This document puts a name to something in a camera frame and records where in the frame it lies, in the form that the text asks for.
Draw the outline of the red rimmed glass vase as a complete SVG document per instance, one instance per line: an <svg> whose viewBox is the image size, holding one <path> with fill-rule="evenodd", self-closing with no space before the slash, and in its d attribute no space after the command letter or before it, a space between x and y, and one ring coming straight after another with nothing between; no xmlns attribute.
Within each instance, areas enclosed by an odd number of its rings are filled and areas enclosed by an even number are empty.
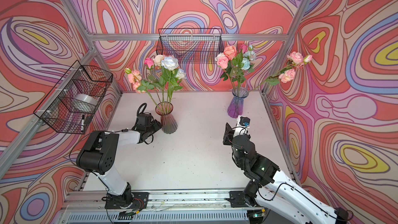
<svg viewBox="0 0 398 224"><path fill-rule="evenodd" d="M155 108L155 112L161 117L162 131L166 134L172 134L178 128L177 121L172 114L173 109L170 102L159 103Z"/></svg>

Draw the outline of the purple blue glass vase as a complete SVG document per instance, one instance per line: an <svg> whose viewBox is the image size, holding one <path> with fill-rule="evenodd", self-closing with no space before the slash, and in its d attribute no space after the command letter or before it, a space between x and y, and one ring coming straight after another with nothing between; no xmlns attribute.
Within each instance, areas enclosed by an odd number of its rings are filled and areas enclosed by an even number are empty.
<svg viewBox="0 0 398 224"><path fill-rule="evenodd" d="M232 94L233 98L227 109L227 112L231 118L236 119L239 115L242 115L243 113L244 100L247 96L249 96L249 91L244 87L240 87L239 89L234 88L232 90Z"/></svg>

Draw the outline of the pink spray rose bunch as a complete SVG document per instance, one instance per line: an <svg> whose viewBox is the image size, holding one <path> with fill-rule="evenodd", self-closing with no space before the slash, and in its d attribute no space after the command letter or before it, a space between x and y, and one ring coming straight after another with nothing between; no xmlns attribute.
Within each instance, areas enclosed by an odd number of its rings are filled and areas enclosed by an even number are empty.
<svg viewBox="0 0 398 224"><path fill-rule="evenodd" d="M127 74L127 79L132 86L132 89L136 93L146 93L149 95L155 106L161 103L161 98L159 95L160 89L156 86L158 83L158 78L154 75L149 74L146 79L144 79L141 72L137 69L125 68L124 72Z"/></svg>

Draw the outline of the pale cream rose stem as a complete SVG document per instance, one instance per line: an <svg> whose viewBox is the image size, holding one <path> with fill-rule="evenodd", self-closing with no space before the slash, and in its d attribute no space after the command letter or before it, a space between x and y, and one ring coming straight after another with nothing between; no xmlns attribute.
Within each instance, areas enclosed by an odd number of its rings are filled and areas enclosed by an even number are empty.
<svg viewBox="0 0 398 224"><path fill-rule="evenodd" d="M171 104L173 92L182 88L179 85L181 79L177 78L179 70L178 59L173 56L167 56L161 60L160 64L162 68L162 74L159 78L159 84L162 87L161 103L168 102Z"/></svg>

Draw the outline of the magenta rose stem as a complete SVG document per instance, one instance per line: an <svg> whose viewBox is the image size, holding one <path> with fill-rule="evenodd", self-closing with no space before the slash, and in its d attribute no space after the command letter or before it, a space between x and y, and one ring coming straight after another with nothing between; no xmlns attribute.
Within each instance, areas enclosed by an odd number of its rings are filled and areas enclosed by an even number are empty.
<svg viewBox="0 0 398 224"><path fill-rule="evenodd" d="M154 76L154 74L153 74L153 70L154 70L154 68L155 68L155 65L154 65L153 59L152 59L152 58L146 58L145 61L144 61L144 64L145 64L146 69L147 69L148 72L149 72L149 74L148 74L148 76L147 76L147 79L148 79L151 83L155 83L156 78L155 78L155 76Z"/></svg>

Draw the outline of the light pink rose stem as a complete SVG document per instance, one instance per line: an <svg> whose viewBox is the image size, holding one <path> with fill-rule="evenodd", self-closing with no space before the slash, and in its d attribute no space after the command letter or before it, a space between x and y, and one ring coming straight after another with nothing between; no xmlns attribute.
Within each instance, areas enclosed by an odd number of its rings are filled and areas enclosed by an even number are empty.
<svg viewBox="0 0 398 224"><path fill-rule="evenodd" d="M222 69L222 74L220 76L220 79L222 81L229 80L231 83L231 90L234 90L236 88L235 82L233 80L232 76L232 65L229 60L229 58L224 54L224 53L219 53L215 57L216 65Z"/></svg>

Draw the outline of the light blue flower stem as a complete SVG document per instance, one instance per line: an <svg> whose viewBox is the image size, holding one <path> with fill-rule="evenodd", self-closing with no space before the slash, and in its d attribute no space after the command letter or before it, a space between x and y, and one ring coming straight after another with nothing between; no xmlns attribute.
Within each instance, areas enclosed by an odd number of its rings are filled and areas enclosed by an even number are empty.
<svg viewBox="0 0 398 224"><path fill-rule="evenodd" d="M254 51L252 45L248 46L248 50L246 53L238 53L239 60L239 78L238 83L241 85L245 79L245 72L251 73L254 71L254 61L257 59L257 55Z"/></svg>

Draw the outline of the salmon pink rose stem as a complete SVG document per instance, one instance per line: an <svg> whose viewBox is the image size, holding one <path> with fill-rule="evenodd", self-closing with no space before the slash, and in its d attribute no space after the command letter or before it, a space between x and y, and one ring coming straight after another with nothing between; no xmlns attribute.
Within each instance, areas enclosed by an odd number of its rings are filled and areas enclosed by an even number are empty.
<svg viewBox="0 0 398 224"><path fill-rule="evenodd" d="M223 54L228 58L228 65L225 68L225 78L228 77L232 89L235 88L235 82L239 82L239 65L236 62L235 57L238 55L238 51L235 46L227 46L225 47Z"/></svg>

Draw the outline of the hot pink rose stem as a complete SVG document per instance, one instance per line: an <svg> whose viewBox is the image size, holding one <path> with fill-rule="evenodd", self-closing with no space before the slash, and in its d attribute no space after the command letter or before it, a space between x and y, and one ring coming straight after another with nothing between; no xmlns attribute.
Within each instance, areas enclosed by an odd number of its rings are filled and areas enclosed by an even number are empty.
<svg viewBox="0 0 398 224"><path fill-rule="evenodd" d="M238 46L238 51L241 52L241 53L243 53L243 54L246 53L247 50L248 50L248 46L247 46L246 44L240 44L240 45Z"/></svg>

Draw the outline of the pale pink rose bunch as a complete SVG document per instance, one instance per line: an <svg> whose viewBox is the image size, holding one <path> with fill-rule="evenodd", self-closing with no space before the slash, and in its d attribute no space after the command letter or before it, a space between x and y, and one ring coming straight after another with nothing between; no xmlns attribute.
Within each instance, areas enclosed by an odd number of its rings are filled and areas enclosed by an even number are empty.
<svg viewBox="0 0 398 224"><path fill-rule="evenodd" d="M263 85L267 84L269 86L276 86L280 83L285 84L291 82L296 77L296 71L301 69L305 65L311 63L312 55L302 55L299 52L292 52L287 55L287 65L281 68L276 73L264 79L257 87L253 90L260 89Z"/></svg>

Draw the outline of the cream peach rose stem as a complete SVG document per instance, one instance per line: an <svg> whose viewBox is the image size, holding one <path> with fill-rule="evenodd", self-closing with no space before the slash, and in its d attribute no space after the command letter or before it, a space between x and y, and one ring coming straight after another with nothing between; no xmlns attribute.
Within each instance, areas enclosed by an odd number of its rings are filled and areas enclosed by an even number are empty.
<svg viewBox="0 0 398 224"><path fill-rule="evenodd" d="M153 62L154 62L154 67L155 67L155 69L161 71L161 69L162 69L161 61L162 61L163 59L164 59L164 56L163 56L163 55L156 55L156 56L153 58ZM163 89L163 87L160 88L160 91L162 92L162 100L161 100L161 102L163 102L163 101L164 101L164 89Z"/></svg>

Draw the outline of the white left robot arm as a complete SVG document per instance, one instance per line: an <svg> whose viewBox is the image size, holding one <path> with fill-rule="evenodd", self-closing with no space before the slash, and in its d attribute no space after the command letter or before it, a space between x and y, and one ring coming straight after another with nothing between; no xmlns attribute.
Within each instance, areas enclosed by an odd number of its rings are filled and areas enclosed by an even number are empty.
<svg viewBox="0 0 398 224"><path fill-rule="evenodd" d="M131 185L124 180L114 163L117 149L125 145L146 144L153 142L153 135L161 129L161 123L151 113L146 113L147 103L137 110L136 121L131 129L120 131L94 131L76 159L76 164L85 172L94 174L106 187L107 195L103 198L106 209L137 208L143 209L142 199L133 196Z"/></svg>

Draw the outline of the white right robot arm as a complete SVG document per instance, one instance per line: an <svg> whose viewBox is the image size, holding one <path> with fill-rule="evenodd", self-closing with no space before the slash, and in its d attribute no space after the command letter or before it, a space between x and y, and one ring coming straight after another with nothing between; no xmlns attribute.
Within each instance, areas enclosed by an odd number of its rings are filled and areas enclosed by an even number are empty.
<svg viewBox="0 0 398 224"><path fill-rule="evenodd" d="M248 123L226 124L223 144L232 148L232 160L249 178L243 190L245 204L274 211L294 224L346 224L352 211L333 208L304 190L280 167L256 151Z"/></svg>

